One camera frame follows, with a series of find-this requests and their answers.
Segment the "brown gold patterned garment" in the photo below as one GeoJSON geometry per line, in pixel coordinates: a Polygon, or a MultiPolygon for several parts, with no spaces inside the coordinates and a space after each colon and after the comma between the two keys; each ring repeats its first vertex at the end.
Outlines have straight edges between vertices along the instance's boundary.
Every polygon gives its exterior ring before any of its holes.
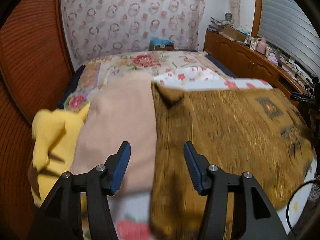
{"type": "Polygon", "coordinates": [[[199,231],[206,200],[191,182],[187,141],[225,172],[253,173],[276,210],[315,163],[310,130],[278,89],[151,89],[157,143],[150,224],[158,239],[195,239],[199,231]]]}

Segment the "purple tissue pack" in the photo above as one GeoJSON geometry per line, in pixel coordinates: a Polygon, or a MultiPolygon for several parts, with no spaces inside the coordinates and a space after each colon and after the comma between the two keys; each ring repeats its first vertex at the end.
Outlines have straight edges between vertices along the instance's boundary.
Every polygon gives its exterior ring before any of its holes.
{"type": "Polygon", "coordinates": [[[276,56],[274,54],[268,55],[267,61],[272,63],[272,64],[274,64],[274,65],[276,65],[276,66],[278,65],[278,60],[277,60],[277,58],[276,58],[276,56]]]}

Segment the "pink thermos jug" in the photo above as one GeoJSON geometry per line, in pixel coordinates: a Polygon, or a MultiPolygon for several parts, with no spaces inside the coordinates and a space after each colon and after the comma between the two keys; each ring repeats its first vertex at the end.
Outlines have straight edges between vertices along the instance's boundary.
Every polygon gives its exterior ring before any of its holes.
{"type": "Polygon", "coordinates": [[[266,53],[266,47],[267,47],[267,44],[266,44],[266,39],[263,38],[263,37],[260,37],[257,39],[257,47],[256,47],[256,51],[265,55],[266,53]]]}

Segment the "wooden sideboard cabinet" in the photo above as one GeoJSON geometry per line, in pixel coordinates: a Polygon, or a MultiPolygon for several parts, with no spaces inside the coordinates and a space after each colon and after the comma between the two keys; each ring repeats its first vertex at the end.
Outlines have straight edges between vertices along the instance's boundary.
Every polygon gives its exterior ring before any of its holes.
{"type": "Polygon", "coordinates": [[[231,41],[220,34],[206,32],[204,51],[239,78],[260,79],[280,89],[288,98],[305,88],[282,68],[267,61],[264,55],[231,41]]]}

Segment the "grey window blind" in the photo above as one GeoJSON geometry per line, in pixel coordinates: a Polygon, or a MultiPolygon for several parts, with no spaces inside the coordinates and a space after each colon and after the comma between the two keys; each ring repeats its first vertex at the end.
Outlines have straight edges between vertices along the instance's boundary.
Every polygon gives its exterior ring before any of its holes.
{"type": "Polygon", "coordinates": [[[258,35],[319,75],[319,36],[294,0],[262,0],[258,35]]]}

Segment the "yellow plush toy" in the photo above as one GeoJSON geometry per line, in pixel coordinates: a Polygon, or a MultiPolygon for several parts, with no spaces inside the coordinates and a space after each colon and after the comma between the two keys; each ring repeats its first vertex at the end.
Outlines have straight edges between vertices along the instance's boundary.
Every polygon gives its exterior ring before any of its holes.
{"type": "Polygon", "coordinates": [[[28,180],[37,207],[42,205],[61,174],[71,169],[89,107],[88,103],[79,112],[41,109],[34,116],[31,137],[35,144],[28,180]]]}

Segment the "cardboard box on sideboard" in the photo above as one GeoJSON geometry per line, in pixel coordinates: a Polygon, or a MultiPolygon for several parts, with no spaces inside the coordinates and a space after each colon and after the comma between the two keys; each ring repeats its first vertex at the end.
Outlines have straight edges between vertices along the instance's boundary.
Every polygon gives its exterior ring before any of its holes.
{"type": "Polygon", "coordinates": [[[246,35],[230,27],[224,27],[222,33],[235,41],[244,42],[246,39],[246,35]]]}

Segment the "stack of folded papers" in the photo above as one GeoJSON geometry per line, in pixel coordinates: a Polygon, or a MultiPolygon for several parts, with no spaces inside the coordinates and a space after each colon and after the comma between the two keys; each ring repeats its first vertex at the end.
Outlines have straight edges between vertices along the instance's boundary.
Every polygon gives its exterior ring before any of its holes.
{"type": "Polygon", "coordinates": [[[234,24],[231,21],[217,20],[213,17],[210,18],[210,28],[222,30],[224,27],[233,28],[234,24]]]}

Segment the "beige pillow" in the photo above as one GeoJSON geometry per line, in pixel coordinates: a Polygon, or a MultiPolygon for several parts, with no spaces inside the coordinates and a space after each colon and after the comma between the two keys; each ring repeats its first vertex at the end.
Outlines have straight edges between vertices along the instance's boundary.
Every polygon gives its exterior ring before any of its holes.
{"type": "Polygon", "coordinates": [[[148,73],[129,73],[94,97],[76,142],[73,174],[103,164],[127,141],[131,157],[119,193],[152,189],[157,141],[152,80],[148,73]]]}

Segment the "floral bedspread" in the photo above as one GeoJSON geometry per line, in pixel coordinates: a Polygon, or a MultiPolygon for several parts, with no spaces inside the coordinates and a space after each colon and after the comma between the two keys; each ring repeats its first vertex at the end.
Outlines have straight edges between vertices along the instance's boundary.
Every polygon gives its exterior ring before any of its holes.
{"type": "Polygon", "coordinates": [[[92,101],[106,84],[127,73],[148,73],[152,76],[170,76],[181,68],[208,68],[213,77],[227,79],[222,67],[209,59],[205,52],[198,51],[143,51],[98,57],[85,62],[75,73],[58,108],[78,112],[92,101]]]}

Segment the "cardboard box with blue cloth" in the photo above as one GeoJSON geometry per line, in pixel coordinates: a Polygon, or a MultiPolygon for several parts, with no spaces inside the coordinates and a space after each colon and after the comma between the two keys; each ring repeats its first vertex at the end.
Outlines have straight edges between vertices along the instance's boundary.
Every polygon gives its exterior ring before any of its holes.
{"type": "Polygon", "coordinates": [[[164,40],[152,36],[149,43],[149,51],[173,51],[174,44],[170,40],[164,40]]]}

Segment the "brown louvered wardrobe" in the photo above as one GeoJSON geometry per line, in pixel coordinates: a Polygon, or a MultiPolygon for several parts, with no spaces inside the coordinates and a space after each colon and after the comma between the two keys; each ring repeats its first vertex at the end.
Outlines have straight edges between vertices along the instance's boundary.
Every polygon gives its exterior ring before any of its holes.
{"type": "Polygon", "coordinates": [[[60,0],[14,6],[1,13],[1,239],[25,239],[31,227],[31,123],[38,110],[57,106],[74,72],[60,0]]]}

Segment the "pink circle pattern curtain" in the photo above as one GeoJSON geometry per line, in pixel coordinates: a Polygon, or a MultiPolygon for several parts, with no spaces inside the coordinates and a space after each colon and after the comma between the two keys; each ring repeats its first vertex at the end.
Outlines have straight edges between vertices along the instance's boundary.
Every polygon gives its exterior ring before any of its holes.
{"type": "Polygon", "coordinates": [[[197,49],[206,0],[62,0],[77,63],[99,56],[144,51],[153,37],[175,49],[197,49]]]}

